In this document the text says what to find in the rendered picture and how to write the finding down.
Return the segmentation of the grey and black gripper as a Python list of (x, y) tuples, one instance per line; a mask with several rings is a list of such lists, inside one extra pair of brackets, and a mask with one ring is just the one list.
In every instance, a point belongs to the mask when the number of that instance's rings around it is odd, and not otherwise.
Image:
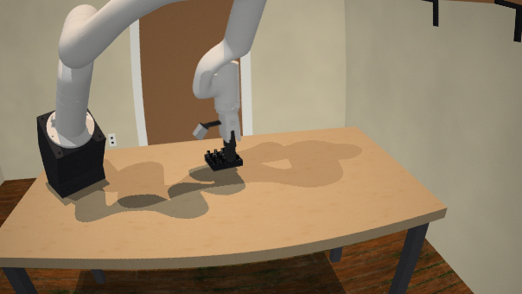
[[(224, 155), (227, 161), (236, 160), (236, 139), (241, 140), (238, 110), (233, 112), (220, 112), (219, 125), (220, 135), (223, 138)], [(236, 138), (236, 139), (235, 139)], [(232, 142), (231, 142), (232, 141)], [(226, 150), (227, 149), (227, 150)]]

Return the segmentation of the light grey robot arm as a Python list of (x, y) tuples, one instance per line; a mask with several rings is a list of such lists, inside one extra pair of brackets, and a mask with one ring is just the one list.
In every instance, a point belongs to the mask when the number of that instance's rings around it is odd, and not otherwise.
[[(87, 4), (70, 11), (58, 47), (55, 112), (47, 121), (48, 136), (55, 144), (77, 148), (93, 135), (94, 121), (87, 106), (94, 60), (136, 20), (179, 1), (187, 0), (111, 0), (99, 11)], [(266, 1), (234, 0), (223, 41), (196, 68), (194, 96), (214, 97), (217, 111), (240, 108), (239, 63), (235, 60), (249, 53)]]

